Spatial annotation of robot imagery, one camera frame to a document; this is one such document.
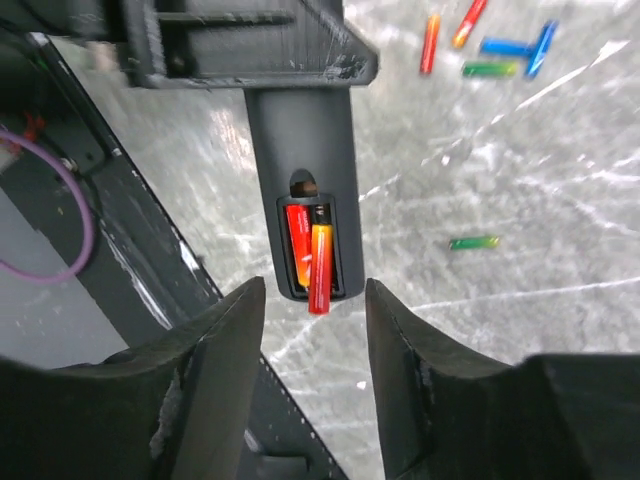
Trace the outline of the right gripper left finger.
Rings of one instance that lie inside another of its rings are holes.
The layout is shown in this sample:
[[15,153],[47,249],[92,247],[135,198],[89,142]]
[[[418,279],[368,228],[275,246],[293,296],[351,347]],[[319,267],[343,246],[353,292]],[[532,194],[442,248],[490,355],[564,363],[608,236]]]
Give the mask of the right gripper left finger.
[[5,479],[232,479],[257,377],[266,289],[99,364],[1,362]]

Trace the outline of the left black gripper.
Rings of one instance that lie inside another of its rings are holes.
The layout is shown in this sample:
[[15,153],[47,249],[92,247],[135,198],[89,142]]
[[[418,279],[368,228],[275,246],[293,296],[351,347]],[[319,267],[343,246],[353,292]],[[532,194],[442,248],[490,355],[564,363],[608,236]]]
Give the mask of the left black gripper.
[[341,88],[378,72],[338,1],[32,1],[29,14],[114,45],[129,82],[149,89]]

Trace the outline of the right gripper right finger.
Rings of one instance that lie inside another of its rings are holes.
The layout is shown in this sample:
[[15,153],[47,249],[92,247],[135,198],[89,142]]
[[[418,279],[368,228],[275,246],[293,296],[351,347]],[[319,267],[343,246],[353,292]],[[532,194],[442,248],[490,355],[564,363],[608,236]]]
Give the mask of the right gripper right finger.
[[635,479],[639,358],[538,354],[507,365],[365,289],[389,479]]

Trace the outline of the black remote control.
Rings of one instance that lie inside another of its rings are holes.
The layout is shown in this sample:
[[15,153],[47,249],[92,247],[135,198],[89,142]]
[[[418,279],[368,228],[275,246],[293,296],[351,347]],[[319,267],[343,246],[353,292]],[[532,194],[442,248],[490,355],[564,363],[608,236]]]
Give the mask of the black remote control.
[[325,207],[334,232],[335,301],[365,285],[350,93],[346,89],[244,93],[272,260],[280,293],[304,301],[285,208]]

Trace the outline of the red battery cluster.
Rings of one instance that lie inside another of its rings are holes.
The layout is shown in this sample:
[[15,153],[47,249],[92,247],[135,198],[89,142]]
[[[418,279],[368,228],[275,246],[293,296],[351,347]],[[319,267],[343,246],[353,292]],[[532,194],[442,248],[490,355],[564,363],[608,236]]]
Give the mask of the red battery cluster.
[[285,207],[289,237],[298,284],[307,289],[311,277],[311,218],[309,208],[291,204]]

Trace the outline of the orange battery cluster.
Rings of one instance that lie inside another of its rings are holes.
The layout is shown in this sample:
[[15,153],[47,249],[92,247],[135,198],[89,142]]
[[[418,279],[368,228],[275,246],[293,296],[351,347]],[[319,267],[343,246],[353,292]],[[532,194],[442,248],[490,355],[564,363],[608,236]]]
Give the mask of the orange battery cluster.
[[333,275],[333,230],[329,224],[314,224],[311,232],[309,312],[329,312]]

